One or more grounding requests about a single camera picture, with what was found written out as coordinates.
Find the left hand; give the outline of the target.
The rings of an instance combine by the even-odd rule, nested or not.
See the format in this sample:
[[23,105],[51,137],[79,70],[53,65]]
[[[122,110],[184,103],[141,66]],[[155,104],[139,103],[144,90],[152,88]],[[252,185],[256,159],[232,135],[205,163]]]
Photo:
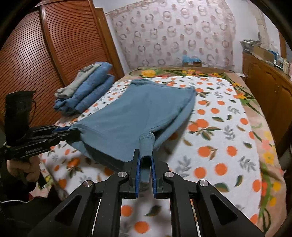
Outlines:
[[26,174],[28,182],[36,182],[40,176],[40,159],[38,156],[30,157],[28,162],[7,160],[6,167],[8,172],[16,177],[22,172]]

